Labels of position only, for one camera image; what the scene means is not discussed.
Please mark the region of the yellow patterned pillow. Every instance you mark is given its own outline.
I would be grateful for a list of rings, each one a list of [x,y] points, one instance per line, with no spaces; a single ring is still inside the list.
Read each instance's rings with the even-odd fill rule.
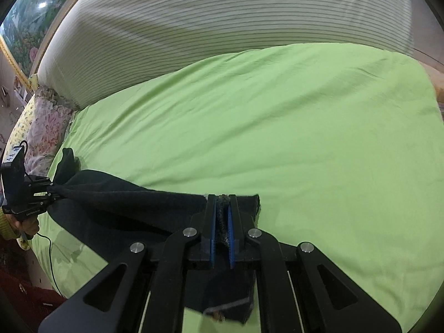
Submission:
[[[9,139],[7,140],[6,147],[4,149],[4,155],[8,155],[13,147],[20,144],[27,138],[32,122],[35,119],[36,107],[35,107],[35,95],[30,98],[27,105],[24,107],[22,114],[16,122]]]

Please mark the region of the striped white headboard cushion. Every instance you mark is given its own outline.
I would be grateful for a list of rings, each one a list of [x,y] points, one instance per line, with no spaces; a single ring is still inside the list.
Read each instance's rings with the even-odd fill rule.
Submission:
[[[74,107],[212,56],[299,43],[412,55],[410,0],[78,0],[38,69]]]

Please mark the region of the floral pink pillow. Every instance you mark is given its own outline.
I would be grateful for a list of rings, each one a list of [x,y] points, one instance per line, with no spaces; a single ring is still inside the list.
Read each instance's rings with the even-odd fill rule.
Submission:
[[[37,89],[34,102],[35,117],[26,136],[25,168],[29,175],[46,176],[64,140],[74,106],[47,87]]]

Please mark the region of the yellow sweater sleeve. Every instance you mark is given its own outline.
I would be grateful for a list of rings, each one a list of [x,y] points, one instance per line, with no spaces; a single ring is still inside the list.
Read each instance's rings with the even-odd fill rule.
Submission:
[[[21,235],[15,224],[9,221],[3,211],[0,212],[0,235],[6,241],[17,239]]]

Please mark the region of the gold framed floral painting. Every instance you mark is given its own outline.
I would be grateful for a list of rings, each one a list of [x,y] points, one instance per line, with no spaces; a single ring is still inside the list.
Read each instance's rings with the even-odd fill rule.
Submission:
[[[1,52],[18,81],[32,90],[35,74],[58,26],[78,0],[16,0],[1,23]]]

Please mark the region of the green bed sheet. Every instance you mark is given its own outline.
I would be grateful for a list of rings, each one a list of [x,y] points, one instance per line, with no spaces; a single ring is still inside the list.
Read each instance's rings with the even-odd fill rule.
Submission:
[[[443,118],[423,66],[355,44],[225,54],[76,114],[83,168],[154,190],[259,195],[400,324],[443,302]]]

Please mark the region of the black fleece pants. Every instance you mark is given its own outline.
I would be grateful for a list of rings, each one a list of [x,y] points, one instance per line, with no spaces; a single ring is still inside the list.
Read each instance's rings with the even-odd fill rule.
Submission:
[[[208,203],[204,195],[149,190],[101,171],[82,170],[70,148],[62,151],[50,192],[61,197],[48,209],[51,218],[106,262],[137,241],[149,248],[162,244],[190,227]],[[215,261],[206,271],[188,273],[185,306],[212,319],[245,324],[254,306],[255,276],[230,258],[234,238],[229,196],[218,195],[212,211]]]

